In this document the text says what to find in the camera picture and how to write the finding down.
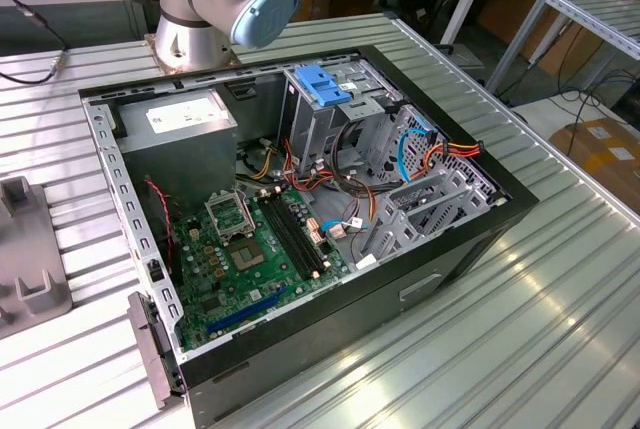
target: slotted aluminum surface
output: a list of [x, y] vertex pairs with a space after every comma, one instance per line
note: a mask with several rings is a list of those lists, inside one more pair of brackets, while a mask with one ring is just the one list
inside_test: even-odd
[[[376, 44], [541, 202], [467, 277], [220, 427], [631, 427], [637, 219], [403, 30], [380, 15], [300, 23], [236, 52], [260, 61]], [[53, 56], [0, 59], [0, 71], [36, 78]], [[45, 184], [75, 304], [0, 341], [0, 427], [191, 427], [188, 409], [155, 408], [125, 315], [137, 281], [75, 93], [158, 74], [132, 43], [74, 51], [63, 82], [0, 82], [0, 174]]]
[[546, 3], [640, 60], [640, 1], [546, 0]]

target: yellow wire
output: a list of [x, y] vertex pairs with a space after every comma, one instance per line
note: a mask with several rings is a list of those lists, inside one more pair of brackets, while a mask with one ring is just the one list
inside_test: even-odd
[[476, 149], [478, 147], [477, 144], [474, 144], [473, 146], [465, 146], [463, 144], [454, 144], [453, 142], [450, 142], [449, 145], [451, 147], [461, 147], [463, 149]]
[[253, 179], [254, 181], [257, 181], [258, 179], [262, 179], [264, 176], [267, 175], [267, 172], [269, 172], [269, 167], [271, 167], [271, 155], [274, 152], [275, 151], [273, 149], [267, 150], [267, 158], [264, 161], [264, 166], [262, 166], [262, 170], [259, 173], [251, 176], [251, 179]]

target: table leg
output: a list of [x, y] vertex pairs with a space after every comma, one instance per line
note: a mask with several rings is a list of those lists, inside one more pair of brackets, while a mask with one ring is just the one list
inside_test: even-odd
[[467, 13], [469, 9], [471, 9], [471, 4], [473, 4], [474, 0], [459, 0], [458, 5], [456, 6], [456, 10], [453, 12], [451, 16], [451, 20], [449, 21], [449, 25], [447, 29], [444, 31], [444, 35], [440, 40], [440, 44], [453, 44], [456, 36], [458, 35], [458, 31], [464, 22], [465, 17], [467, 17]]
[[536, 0], [533, 4], [533, 7], [529, 11], [529, 14], [527, 14], [527, 17], [520, 26], [520, 29], [518, 29], [518, 32], [516, 32], [516, 35], [513, 37], [511, 44], [509, 44], [509, 47], [507, 47], [507, 50], [504, 52], [504, 55], [502, 56], [502, 59], [500, 59], [496, 69], [493, 71], [493, 74], [491, 74], [491, 77], [487, 82], [487, 90], [489, 92], [495, 92], [498, 88], [498, 85], [506, 74], [507, 69], [509, 69], [509, 66], [520, 52], [524, 41], [529, 37], [531, 31], [533, 31], [536, 23], [540, 19], [540, 16], [544, 14], [545, 9], [547, 8], [546, 2], [547, 0]]
[[538, 57], [540, 57], [541, 54], [544, 54], [544, 51], [549, 48], [567, 20], [568, 18], [564, 14], [560, 14], [558, 15], [558, 17], [556, 17], [556, 20], [553, 21], [553, 24], [551, 24], [551, 27], [540, 41], [540, 44], [538, 44], [538, 47], [536, 47], [536, 50], [533, 51], [533, 54], [531, 54], [531, 58], [529, 58], [529, 62], [531, 64], [533, 64], [533, 62], [536, 61]]

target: metal bracket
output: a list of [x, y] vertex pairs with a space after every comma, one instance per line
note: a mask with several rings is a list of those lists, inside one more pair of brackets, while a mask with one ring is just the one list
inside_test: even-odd
[[0, 181], [0, 339], [71, 304], [44, 189], [24, 177]]

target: blue pcie slot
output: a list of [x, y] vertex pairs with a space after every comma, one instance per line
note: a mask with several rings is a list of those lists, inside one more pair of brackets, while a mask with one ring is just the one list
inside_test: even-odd
[[250, 306], [247, 306], [244, 309], [240, 309], [239, 311], [234, 312], [229, 316], [223, 317], [219, 321], [207, 324], [207, 332], [209, 334], [213, 334], [214, 332], [221, 331], [229, 326], [233, 326], [234, 324], [243, 321], [248, 317], [257, 314], [258, 312], [275, 306], [280, 300], [280, 296], [287, 292], [287, 289], [288, 287], [284, 286], [283, 288], [278, 289], [278, 291], [274, 294], [271, 294], [269, 297], [266, 297], [261, 301], [256, 302], [255, 304], [251, 304]]

